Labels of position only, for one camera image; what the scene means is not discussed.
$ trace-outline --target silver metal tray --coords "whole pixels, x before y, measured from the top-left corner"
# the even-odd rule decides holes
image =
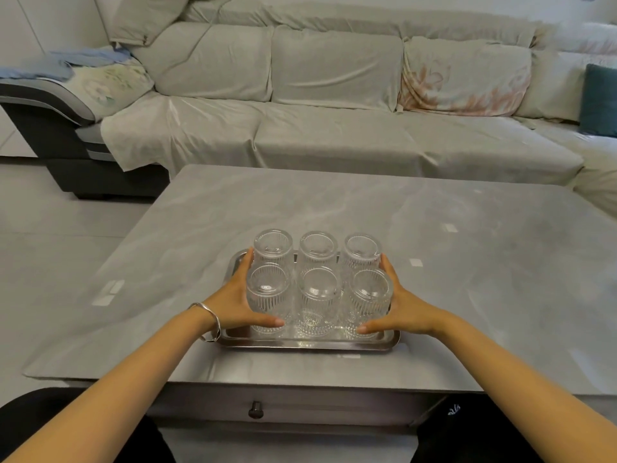
[[[246,250],[241,250],[229,261],[224,283],[236,272]],[[265,348],[276,350],[340,350],[340,351],[389,351],[400,340],[399,331],[385,331],[368,340],[350,340],[343,329],[336,327],[330,333],[318,338],[303,338],[293,325],[285,327],[275,338],[261,334],[250,327],[223,330],[219,344],[229,348]]]

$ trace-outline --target black pants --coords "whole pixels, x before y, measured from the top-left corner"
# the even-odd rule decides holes
[[[45,388],[0,408],[0,461],[77,398],[81,388]],[[452,395],[418,428],[412,463],[542,463],[486,395]],[[144,417],[116,463],[175,463],[156,425]]]
[[[44,388],[20,396],[0,408],[0,461],[4,461],[82,392],[82,388]],[[175,463],[163,436],[147,416],[140,421],[115,461]]]

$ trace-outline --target clear glass cup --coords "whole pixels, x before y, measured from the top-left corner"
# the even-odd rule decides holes
[[[303,273],[311,268],[325,266],[336,270],[336,252],[339,245],[332,234],[321,231],[307,232],[300,239],[296,271]]]
[[[359,232],[348,235],[339,259],[344,287],[351,282],[353,275],[359,270],[378,268],[380,257],[381,244],[375,237]]]
[[[392,280],[379,268],[356,272],[343,293],[343,306],[347,309],[347,318],[343,322],[345,334],[354,339],[376,336],[377,333],[358,334],[356,328],[386,315],[393,292]]]
[[[328,267],[312,267],[297,276],[297,329],[322,336],[334,328],[341,305],[341,280]]]
[[[287,322],[293,315],[289,273],[276,263],[252,266],[246,275],[246,300],[252,311],[267,313]],[[280,332],[286,326],[251,328],[259,333],[273,334]]]
[[[288,232],[281,229],[267,229],[260,232],[253,242],[254,262],[279,264],[286,272],[294,270],[294,241]]]

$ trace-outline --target hand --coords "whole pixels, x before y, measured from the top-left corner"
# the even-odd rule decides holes
[[[385,317],[371,320],[358,327],[360,334],[375,333],[384,330],[404,330],[409,333],[430,334],[436,336],[448,312],[424,302],[400,284],[388,257],[381,255],[380,268],[392,279],[394,294],[390,311]]]
[[[204,300],[204,304],[217,314],[223,329],[245,327],[246,325],[277,328],[285,324],[282,319],[265,313],[253,312],[249,307],[249,303],[246,301],[246,273],[249,271],[252,262],[253,248],[249,248],[231,280]],[[199,309],[207,316],[207,318],[203,317],[206,328],[204,333],[209,331],[212,328],[212,315],[201,307],[193,307],[193,309]]]

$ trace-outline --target sofa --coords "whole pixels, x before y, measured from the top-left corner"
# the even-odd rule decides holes
[[[586,63],[617,67],[617,26],[123,0],[110,38],[134,59],[0,80],[0,104],[78,197],[155,197],[206,163],[562,185],[617,217],[617,139],[575,124]]]

